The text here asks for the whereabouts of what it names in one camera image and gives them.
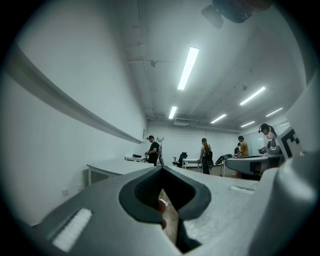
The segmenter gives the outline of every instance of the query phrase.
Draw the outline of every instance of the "long brown hair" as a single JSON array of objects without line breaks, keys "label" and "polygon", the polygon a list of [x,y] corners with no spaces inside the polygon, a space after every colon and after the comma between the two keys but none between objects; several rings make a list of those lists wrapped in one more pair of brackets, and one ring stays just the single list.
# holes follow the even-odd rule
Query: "long brown hair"
[{"label": "long brown hair", "polygon": [[208,145],[208,143],[207,143],[207,139],[206,139],[206,138],[203,138],[203,139],[202,139],[202,144],[203,144],[203,147],[204,147],[205,152],[209,152],[209,151],[210,151],[210,148],[209,148],[209,145]]}]

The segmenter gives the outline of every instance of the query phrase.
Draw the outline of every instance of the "fluorescent light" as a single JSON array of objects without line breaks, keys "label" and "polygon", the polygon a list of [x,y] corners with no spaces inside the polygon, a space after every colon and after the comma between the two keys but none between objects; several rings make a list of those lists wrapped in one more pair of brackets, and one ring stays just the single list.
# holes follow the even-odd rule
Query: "fluorescent light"
[{"label": "fluorescent light", "polygon": [[272,114],[274,114],[274,113],[276,113],[276,112],[278,112],[279,110],[282,110],[282,109],[283,109],[283,108],[281,107],[281,108],[277,109],[276,111],[273,111],[272,113],[267,114],[266,117],[268,117],[268,116],[270,116],[270,115],[272,115]]},{"label": "fluorescent light", "polygon": [[169,115],[169,119],[174,118],[174,115],[175,115],[176,110],[177,110],[177,107],[176,107],[176,106],[173,106],[173,107],[171,108],[171,112],[170,112],[170,115]]},{"label": "fluorescent light", "polygon": [[222,116],[219,116],[217,119],[213,120],[211,124],[215,123],[216,121],[219,121],[221,118],[224,118],[226,114],[223,114]]},{"label": "fluorescent light", "polygon": [[184,68],[182,71],[180,82],[178,85],[178,90],[185,89],[187,81],[188,81],[189,76],[191,74],[192,68],[194,67],[194,64],[196,62],[198,53],[199,53],[199,49],[194,48],[194,47],[190,47],[188,56],[186,57],[186,61],[184,64]]},{"label": "fluorescent light", "polygon": [[252,122],[246,123],[246,124],[242,125],[241,127],[245,127],[245,126],[251,125],[251,124],[253,124],[254,122],[255,122],[255,121],[252,121]]},{"label": "fluorescent light", "polygon": [[249,98],[247,98],[246,100],[242,101],[240,103],[240,105],[244,105],[246,104],[248,101],[252,100],[254,97],[256,97],[258,94],[262,93],[264,90],[266,89],[266,87],[262,87],[260,90],[258,90],[256,93],[252,94]]}]

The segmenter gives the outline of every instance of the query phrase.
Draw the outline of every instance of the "electrical outlet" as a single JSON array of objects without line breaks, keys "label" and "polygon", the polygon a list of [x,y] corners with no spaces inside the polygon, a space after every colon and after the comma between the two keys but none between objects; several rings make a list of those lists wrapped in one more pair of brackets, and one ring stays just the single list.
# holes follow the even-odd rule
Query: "electrical outlet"
[{"label": "electrical outlet", "polygon": [[78,191],[81,191],[84,189],[84,186],[82,185],[82,183],[78,184]]},{"label": "electrical outlet", "polygon": [[68,191],[67,188],[62,189],[62,195],[63,195],[64,197],[67,196],[67,195],[69,195],[69,191]]}]

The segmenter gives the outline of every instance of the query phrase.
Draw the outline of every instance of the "air vent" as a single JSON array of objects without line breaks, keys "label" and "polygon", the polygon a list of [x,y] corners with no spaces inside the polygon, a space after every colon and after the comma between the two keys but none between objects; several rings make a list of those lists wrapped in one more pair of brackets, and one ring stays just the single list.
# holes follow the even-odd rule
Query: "air vent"
[{"label": "air vent", "polygon": [[173,125],[174,126],[188,126],[188,125],[190,125],[190,120],[176,118],[176,119],[174,119]]}]

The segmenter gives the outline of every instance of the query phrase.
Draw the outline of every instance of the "floor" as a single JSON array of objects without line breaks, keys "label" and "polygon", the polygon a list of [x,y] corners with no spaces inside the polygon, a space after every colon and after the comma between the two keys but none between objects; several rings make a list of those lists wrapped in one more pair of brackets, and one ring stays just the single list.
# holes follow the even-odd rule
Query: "floor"
[{"label": "floor", "polygon": [[[188,167],[187,169],[194,172],[198,171],[197,167]],[[210,175],[220,176],[220,166],[213,167],[210,170]],[[236,178],[236,172],[229,169],[228,167],[225,167],[225,177]],[[163,218],[166,221],[166,228],[163,231],[168,236],[168,238],[174,244],[176,244],[178,235],[178,213],[173,207],[173,205],[170,203],[170,199],[168,198],[164,190],[162,190],[160,193],[160,199],[164,199],[166,202],[169,202],[163,214]]]}]

